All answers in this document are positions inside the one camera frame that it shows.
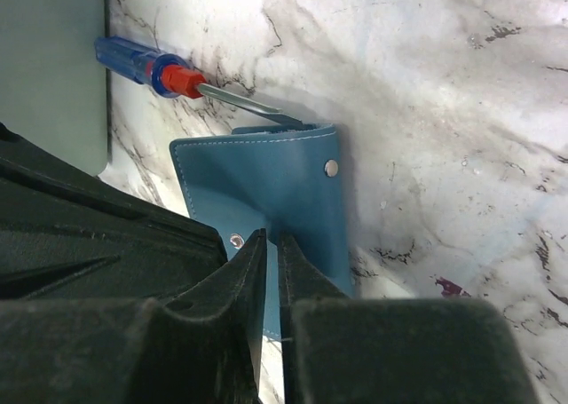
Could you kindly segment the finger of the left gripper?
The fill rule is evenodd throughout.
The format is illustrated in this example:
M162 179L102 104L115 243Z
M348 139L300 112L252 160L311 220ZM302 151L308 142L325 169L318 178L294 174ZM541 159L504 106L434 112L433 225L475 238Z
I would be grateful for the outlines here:
M225 264L218 232L1 131L4 299L167 297Z

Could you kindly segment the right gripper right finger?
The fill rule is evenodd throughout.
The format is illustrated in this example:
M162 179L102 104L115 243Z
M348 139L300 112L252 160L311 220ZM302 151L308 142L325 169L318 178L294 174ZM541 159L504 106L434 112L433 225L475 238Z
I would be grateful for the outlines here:
M517 342L486 301L347 297L295 238L278 244L288 403L534 403Z

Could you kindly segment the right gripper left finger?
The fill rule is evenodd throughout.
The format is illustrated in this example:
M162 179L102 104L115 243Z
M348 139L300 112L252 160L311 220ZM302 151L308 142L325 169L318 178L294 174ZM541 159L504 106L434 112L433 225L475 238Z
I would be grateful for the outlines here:
M167 303L5 300L4 403L256 403L266 232Z

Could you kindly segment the teal leather card holder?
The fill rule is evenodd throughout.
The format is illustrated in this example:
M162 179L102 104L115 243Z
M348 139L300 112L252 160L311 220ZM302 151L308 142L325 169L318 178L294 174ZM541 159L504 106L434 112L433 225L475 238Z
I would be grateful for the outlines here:
M170 155L190 218L219 232L228 257L253 231L267 232L267 337L280 339L280 233L292 234L317 269L352 293L334 125L240 127L229 135L175 139Z

